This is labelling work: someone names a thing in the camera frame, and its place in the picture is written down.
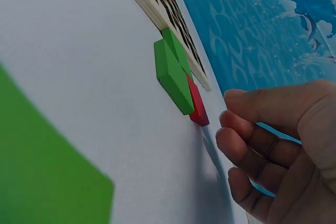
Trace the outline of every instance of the green wooden block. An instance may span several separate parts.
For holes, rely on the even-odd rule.
[[[173,51],[174,56],[179,61],[183,70],[189,75],[190,78],[193,79],[193,75],[191,74],[190,66],[188,63],[188,59],[186,57],[186,52],[179,42],[173,31],[169,28],[163,29],[161,31],[163,39],[168,43],[170,49]]]
[[[0,223],[108,224],[111,180],[47,122],[1,65],[0,91]]]
[[[194,112],[188,80],[174,53],[162,39],[154,43],[156,77],[184,115]]]

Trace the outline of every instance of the hand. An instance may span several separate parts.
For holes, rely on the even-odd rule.
[[[230,90],[218,148],[238,168],[228,173],[233,199],[269,224],[336,223],[336,84],[252,92]],[[264,122],[302,141],[283,140]],[[274,193],[256,190],[250,180]]]

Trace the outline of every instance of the fingernail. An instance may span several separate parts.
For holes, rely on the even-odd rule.
[[[242,95],[246,92],[247,91],[245,91],[243,89],[230,89],[230,90],[227,90],[224,93],[224,98],[235,98],[235,97],[240,96],[240,95]]]
[[[217,139],[217,135],[223,130],[223,128],[220,128],[217,132],[216,132],[216,139]]]
[[[227,175],[230,175],[230,172],[235,169],[235,167],[231,167],[228,171],[227,171]]]
[[[222,115],[224,114],[225,110],[219,115],[219,120],[221,120]]]

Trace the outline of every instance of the blue background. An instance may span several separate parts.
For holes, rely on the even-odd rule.
[[[222,93],[336,80],[336,0],[185,3]]]

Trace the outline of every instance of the wooden frame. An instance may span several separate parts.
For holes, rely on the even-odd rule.
[[[211,91],[203,65],[193,39],[175,0],[135,0],[156,27],[162,31],[170,28],[183,45],[191,71],[206,91]]]

